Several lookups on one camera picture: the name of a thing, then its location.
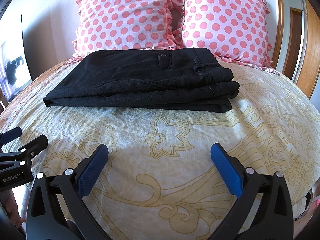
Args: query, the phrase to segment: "folded clothing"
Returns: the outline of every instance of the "folded clothing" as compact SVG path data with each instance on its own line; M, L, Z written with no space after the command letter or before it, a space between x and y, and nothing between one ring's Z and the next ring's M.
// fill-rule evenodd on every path
M223 113L239 92L205 48L98 50L47 96L46 106L125 106Z

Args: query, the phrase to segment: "blue gripper pad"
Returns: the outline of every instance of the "blue gripper pad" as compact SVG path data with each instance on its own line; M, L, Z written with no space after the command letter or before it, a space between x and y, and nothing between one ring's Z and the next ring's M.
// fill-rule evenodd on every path
M211 147L211 159L220 173L224 183L232 195L240 198L243 192L242 178L228 160L229 155L219 143Z
M20 137L22 134L22 130L20 127L16 127L10 131L7 131L1 135L0 143L1 144L7 144L18 137Z
M108 156L108 147L100 144L89 158L89 163L77 180L77 195L80 199L90 194L104 165L108 161Z

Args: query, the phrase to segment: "pillowcase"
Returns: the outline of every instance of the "pillowcase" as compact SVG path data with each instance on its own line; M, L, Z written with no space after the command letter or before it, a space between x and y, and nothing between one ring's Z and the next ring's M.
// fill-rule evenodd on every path
M100 49L176 47L167 0L77 0L76 58Z
M268 52L266 0L185 0L183 47L208 48L218 58L274 72Z

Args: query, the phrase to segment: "bed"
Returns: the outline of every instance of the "bed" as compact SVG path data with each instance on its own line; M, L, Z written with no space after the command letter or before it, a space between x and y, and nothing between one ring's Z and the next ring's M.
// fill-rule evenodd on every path
M219 62L240 83L239 95L230 100L232 110L224 114L47 108L44 96L77 65L62 62L28 85L1 114L1 131L16 126L23 131L3 150L46 135L48 147L34 158L32 172L50 176L75 168L105 144L108 164L84 202L112 239L208 238L236 200L210 159L216 142L245 167L265 174L282 171L297 217L320 175L319 112L284 75ZM259 201L258 195L243 230Z

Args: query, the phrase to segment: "sheer white curtain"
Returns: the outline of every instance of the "sheer white curtain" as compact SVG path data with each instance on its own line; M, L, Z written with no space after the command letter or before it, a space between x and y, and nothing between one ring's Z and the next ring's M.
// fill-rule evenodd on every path
M14 94L18 93L18 90L15 85L12 86L8 84L7 76L4 72L7 63L12 60L7 58L5 43L6 42L3 42L0 47L0 86L5 98L9 100Z

